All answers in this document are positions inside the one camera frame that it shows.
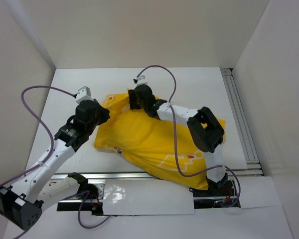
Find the yellow pikachu pillowcase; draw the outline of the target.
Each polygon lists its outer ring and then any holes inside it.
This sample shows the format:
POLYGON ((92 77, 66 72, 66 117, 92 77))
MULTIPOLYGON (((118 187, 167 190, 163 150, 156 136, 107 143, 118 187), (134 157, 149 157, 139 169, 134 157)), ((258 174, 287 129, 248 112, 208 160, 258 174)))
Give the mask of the yellow pikachu pillowcase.
POLYGON ((102 107, 110 118, 98 127, 97 150, 118 153, 152 176, 198 190, 219 189, 227 181, 220 154, 199 150, 186 125, 132 110, 127 93, 107 95, 102 107))

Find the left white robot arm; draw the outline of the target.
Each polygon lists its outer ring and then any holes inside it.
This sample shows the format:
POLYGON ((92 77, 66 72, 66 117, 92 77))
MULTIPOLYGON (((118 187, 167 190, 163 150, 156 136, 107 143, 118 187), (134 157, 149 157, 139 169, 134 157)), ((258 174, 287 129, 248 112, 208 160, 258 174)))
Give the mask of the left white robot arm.
POLYGON ((83 175, 73 172, 61 182, 49 185, 60 166, 88 141, 94 129, 110 118, 108 109, 96 100, 83 100, 54 136, 51 149, 37 161, 37 168, 26 172, 8 187, 0 187, 0 214, 20 229, 29 230, 53 204, 74 195, 78 199, 98 189, 83 175))

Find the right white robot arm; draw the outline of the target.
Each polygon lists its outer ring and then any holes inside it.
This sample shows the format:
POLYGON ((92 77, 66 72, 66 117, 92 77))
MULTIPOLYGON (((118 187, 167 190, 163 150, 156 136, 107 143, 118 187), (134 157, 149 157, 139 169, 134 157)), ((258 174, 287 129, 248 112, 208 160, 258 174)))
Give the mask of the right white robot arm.
POLYGON ((154 119, 173 123, 174 154, 178 172, 186 178, 206 173, 207 189, 212 195, 219 195, 225 189, 228 180, 226 167, 223 165, 222 143, 224 128, 208 107, 199 110, 173 105, 170 101, 156 99, 152 89, 141 84, 128 90, 130 109, 143 109, 154 119), (206 169, 186 175, 182 172, 177 153, 177 129, 180 124, 189 129, 194 145, 204 153, 206 169))

